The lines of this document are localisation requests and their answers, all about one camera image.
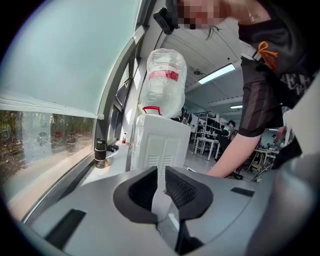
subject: black shirt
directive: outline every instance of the black shirt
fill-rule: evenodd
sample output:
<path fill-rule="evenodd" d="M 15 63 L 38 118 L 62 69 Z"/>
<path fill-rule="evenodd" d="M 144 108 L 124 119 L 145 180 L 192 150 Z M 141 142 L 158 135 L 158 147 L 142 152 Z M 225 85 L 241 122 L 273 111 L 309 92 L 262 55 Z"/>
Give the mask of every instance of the black shirt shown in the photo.
<path fill-rule="evenodd" d="M 243 100 L 238 133 L 261 135 L 283 126 L 281 107 L 293 108 L 310 86 L 319 65 L 294 19 L 278 6 L 259 1 L 270 20 L 239 25 L 239 38 L 253 46 L 260 61 L 242 58 Z"/>

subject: orange lanyard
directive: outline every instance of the orange lanyard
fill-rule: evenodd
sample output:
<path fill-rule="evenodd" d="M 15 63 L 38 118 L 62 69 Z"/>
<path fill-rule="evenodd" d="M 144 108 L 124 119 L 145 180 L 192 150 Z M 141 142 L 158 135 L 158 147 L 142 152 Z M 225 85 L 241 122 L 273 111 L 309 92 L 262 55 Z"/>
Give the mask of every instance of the orange lanyard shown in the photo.
<path fill-rule="evenodd" d="M 259 44 L 258 53 L 264 59 L 265 63 L 269 66 L 269 68 L 272 69 L 273 71 L 276 71 L 277 67 L 276 67 L 276 61 L 274 57 L 277 58 L 278 53 L 266 50 L 268 49 L 268 47 L 269 47 L 268 43 L 266 41 L 262 41 Z"/>

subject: plastic bag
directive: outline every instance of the plastic bag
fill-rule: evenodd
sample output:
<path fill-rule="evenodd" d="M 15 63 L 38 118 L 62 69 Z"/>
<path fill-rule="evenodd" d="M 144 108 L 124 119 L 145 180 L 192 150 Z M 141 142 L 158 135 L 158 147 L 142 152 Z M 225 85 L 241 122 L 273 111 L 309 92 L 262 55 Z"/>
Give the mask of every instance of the plastic bag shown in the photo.
<path fill-rule="evenodd" d="M 140 102 L 147 114 L 165 118 L 181 116 L 185 104 L 187 64 L 173 49 L 157 49 L 147 60 L 146 82 L 142 86 Z"/>

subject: ceiling light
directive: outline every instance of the ceiling light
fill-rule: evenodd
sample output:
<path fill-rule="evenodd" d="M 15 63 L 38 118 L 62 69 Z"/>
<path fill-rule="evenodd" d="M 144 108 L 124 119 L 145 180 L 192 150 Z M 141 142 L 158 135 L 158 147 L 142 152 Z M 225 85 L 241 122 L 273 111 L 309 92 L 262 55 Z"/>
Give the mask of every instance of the ceiling light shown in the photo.
<path fill-rule="evenodd" d="M 233 70 L 235 70 L 235 66 L 233 64 L 228 64 L 228 65 L 214 71 L 213 73 L 208 74 L 204 78 L 201 78 L 198 82 L 203 85 L 203 84 L 211 81 L 212 79 L 220 77 L 220 76 L 222 76 L 230 71 L 233 71 Z"/>
<path fill-rule="evenodd" d="M 230 106 L 230 109 L 242 109 L 242 105 Z"/>

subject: ceiling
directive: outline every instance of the ceiling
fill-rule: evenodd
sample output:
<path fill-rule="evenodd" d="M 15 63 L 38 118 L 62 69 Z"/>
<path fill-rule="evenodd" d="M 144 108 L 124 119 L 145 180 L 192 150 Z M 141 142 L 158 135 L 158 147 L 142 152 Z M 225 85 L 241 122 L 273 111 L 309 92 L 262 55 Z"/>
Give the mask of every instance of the ceiling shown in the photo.
<path fill-rule="evenodd" d="M 209 40 L 206 40 L 206 30 L 176 29 L 166 36 L 161 47 L 178 51 L 186 61 L 185 106 L 188 109 L 212 111 L 239 123 L 241 109 L 230 108 L 241 105 L 243 96 L 238 24 L 233 19 L 226 19 L 218 28 Z M 203 85 L 198 82 L 230 63 L 235 66 L 234 71 Z M 202 74 L 195 75 L 195 70 Z"/>

